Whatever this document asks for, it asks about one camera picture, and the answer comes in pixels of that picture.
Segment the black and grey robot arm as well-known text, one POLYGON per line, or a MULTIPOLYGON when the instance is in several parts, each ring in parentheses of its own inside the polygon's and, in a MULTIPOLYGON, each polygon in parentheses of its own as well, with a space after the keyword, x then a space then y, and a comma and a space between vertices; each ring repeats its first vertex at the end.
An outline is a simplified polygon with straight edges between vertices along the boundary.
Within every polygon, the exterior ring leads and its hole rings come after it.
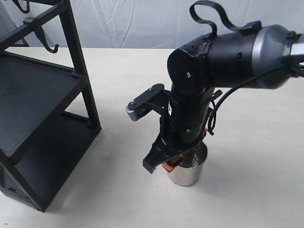
POLYGON ((137 118, 160 115, 160 131, 143 160, 153 173, 173 170, 184 155, 213 134, 217 111, 240 88, 277 89, 302 77, 303 34, 280 25, 249 27, 224 35, 207 34, 174 50, 168 57, 170 90, 156 84, 138 97, 137 118))

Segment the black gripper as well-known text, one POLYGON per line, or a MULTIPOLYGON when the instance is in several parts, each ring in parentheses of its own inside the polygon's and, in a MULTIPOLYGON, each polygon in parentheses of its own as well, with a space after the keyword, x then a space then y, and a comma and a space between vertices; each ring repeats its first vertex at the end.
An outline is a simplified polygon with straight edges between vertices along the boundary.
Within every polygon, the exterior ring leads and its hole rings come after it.
POLYGON ((162 164, 167 172, 172 172, 182 160, 180 154, 197 148, 206 136, 205 125, 202 120, 193 117, 179 117, 176 120, 169 115, 160 117, 160 132, 156 142, 161 145, 152 145, 143 159, 143 167, 153 173, 162 164))

